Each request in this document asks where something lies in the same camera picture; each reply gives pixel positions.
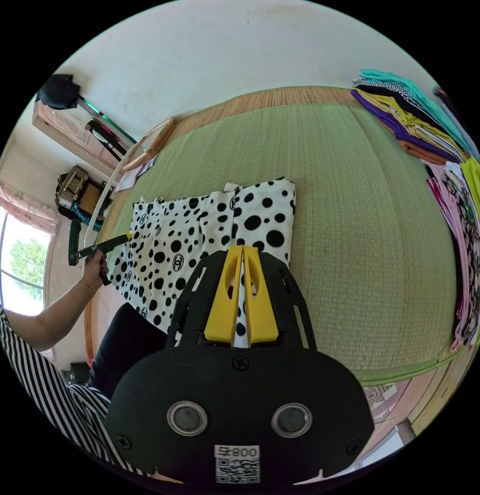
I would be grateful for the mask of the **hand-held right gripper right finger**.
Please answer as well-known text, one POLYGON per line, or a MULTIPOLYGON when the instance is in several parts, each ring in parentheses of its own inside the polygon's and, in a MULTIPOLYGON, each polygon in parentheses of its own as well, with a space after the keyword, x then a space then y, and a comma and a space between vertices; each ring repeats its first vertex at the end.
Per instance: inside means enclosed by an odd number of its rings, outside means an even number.
POLYGON ((279 332, 257 248, 244 247, 243 265, 249 345, 274 343, 279 332))

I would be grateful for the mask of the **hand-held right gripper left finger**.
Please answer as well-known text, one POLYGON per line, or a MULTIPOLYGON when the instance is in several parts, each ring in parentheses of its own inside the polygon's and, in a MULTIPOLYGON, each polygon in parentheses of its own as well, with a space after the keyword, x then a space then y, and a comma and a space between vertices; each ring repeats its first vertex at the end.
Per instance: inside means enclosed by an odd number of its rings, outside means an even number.
POLYGON ((217 252, 219 278, 204 337, 210 343, 233 343, 235 339, 243 247, 217 252))

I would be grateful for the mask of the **person's left hand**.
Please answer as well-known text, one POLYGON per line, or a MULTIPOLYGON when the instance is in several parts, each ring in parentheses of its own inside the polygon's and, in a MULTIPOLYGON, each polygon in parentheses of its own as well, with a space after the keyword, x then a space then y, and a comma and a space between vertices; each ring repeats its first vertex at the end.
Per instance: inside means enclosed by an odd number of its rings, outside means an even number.
POLYGON ((107 273, 106 255, 101 251, 95 251, 85 258, 81 279, 89 288, 97 292, 104 285, 107 273))

